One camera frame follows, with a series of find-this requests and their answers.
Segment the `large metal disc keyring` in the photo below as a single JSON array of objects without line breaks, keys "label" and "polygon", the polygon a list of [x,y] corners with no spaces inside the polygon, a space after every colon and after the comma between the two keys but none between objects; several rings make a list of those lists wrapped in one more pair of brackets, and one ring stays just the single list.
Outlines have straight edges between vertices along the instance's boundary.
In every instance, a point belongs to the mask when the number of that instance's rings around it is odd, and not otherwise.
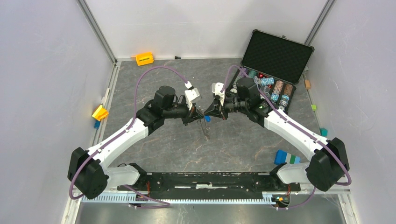
[{"label": "large metal disc keyring", "polygon": [[205,119],[199,119],[198,123],[201,126],[201,129],[202,129],[202,132],[204,134],[205,139],[209,140],[210,139],[210,130],[209,130],[209,126],[208,126],[206,120]]}]

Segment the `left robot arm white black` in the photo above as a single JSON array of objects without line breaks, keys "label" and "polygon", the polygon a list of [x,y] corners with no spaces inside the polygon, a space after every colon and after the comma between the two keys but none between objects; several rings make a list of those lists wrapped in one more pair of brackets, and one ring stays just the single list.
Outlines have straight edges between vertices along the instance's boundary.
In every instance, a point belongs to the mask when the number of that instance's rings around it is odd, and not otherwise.
[{"label": "left robot arm white black", "polygon": [[186,126],[202,119],[203,113],[195,100],[200,97],[197,88],[185,90],[180,103],[175,101],[176,91],[161,86],[154,98],[139,109],[121,129],[102,142],[88,148],[76,148],[71,153],[67,178],[71,185],[69,197],[73,200],[85,196],[94,199],[105,189],[129,185],[135,190],[143,189],[147,178],[133,165],[110,167],[110,164],[128,148],[148,137],[164,125],[166,119],[181,119]]}]

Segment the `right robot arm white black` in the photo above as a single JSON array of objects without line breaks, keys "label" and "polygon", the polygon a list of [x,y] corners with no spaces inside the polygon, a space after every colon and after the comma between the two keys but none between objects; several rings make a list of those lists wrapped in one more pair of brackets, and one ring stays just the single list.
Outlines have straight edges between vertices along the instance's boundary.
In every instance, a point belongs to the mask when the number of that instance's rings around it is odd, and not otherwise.
[{"label": "right robot arm white black", "polygon": [[282,190],[291,183],[310,183],[318,190],[328,191],[333,185],[352,183],[343,141],[316,134],[275,108],[253,79],[239,79],[237,96],[231,99],[226,99],[223,83],[213,83],[212,93],[213,102],[206,115],[226,120],[229,113],[241,112],[250,121],[287,140],[308,160],[298,164],[282,163],[273,169],[269,181],[273,189]]}]

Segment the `orange plastic block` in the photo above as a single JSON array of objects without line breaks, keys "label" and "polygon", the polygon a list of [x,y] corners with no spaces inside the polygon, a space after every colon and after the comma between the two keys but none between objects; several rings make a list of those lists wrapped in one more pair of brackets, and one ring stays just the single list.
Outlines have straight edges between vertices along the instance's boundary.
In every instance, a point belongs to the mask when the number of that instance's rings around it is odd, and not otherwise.
[{"label": "orange plastic block", "polygon": [[144,66],[154,62],[154,56],[151,52],[137,54],[135,60],[138,66]]}]

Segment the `black poker chip case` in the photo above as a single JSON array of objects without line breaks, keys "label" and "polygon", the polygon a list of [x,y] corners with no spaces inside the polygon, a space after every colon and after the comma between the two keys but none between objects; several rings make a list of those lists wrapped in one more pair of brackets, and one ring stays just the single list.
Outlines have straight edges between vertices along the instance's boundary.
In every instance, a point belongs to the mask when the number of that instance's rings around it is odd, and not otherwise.
[{"label": "black poker chip case", "polygon": [[286,85],[292,86],[288,104],[284,107],[284,112],[288,113],[296,84],[314,50],[313,46],[255,29],[252,31],[240,64],[246,68],[247,73],[256,71],[256,77],[261,73],[265,77],[273,77],[275,82],[283,82],[275,106],[279,106]]}]

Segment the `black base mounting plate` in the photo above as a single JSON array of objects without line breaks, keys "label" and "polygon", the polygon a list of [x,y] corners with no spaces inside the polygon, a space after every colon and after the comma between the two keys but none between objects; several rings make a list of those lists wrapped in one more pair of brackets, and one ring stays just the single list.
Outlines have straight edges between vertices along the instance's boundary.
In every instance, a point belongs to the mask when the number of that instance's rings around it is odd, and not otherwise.
[{"label": "black base mounting plate", "polygon": [[132,188],[153,199],[259,199],[263,192],[300,191],[272,172],[152,172],[136,163],[140,177]]}]

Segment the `blue white green block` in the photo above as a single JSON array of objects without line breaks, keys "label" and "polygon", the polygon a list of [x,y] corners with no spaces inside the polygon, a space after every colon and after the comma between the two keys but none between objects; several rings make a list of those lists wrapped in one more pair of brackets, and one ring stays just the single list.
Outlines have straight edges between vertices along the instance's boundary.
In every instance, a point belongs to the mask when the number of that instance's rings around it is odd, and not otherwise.
[{"label": "blue white green block", "polygon": [[274,164],[275,165],[280,165],[283,163],[289,163],[289,164],[299,164],[300,163],[300,157],[287,153],[283,150],[278,150],[275,155],[274,159]]}]

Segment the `yellow orange block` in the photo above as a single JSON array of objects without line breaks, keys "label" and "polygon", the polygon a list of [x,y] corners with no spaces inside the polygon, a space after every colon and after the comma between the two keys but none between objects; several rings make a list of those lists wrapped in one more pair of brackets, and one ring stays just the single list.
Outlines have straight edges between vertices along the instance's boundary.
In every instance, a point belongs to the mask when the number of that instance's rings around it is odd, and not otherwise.
[{"label": "yellow orange block", "polygon": [[103,105],[99,105],[95,111],[92,113],[92,117],[97,120],[101,121],[102,119],[106,118],[109,115],[107,109],[103,107]]}]

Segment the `orange small cube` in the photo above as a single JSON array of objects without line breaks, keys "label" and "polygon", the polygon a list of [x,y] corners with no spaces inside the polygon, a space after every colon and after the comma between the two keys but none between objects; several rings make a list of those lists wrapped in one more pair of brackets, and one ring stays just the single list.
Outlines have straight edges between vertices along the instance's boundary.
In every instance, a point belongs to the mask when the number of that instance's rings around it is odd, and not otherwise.
[{"label": "orange small cube", "polygon": [[304,81],[304,84],[305,84],[306,90],[309,90],[309,89],[311,88],[311,83],[310,83],[309,80],[305,80],[305,81]]}]

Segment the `small blue block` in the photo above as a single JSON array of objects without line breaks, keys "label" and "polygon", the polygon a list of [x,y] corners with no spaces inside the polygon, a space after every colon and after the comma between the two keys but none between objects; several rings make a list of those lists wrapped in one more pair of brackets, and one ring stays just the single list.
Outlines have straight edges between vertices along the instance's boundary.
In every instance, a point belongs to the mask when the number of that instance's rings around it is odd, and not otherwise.
[{"label": "small blue block", "polygon": [[100,121],[96,120],[94,123],[94,128],[99,129],[99,127],[100,127]]}]

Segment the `teal cube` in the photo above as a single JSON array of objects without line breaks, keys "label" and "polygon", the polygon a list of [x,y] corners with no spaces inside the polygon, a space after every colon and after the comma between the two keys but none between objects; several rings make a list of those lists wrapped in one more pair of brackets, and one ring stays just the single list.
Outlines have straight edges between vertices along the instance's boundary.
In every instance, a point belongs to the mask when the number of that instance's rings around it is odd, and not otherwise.
[{"label": "teal cube", "polygon": [[320,130],[320,135],[321,135],[321,136],[327,137],[327,135],[328,135],[328,130],[327,130],[326,128],[321,127],[319,130]]}]

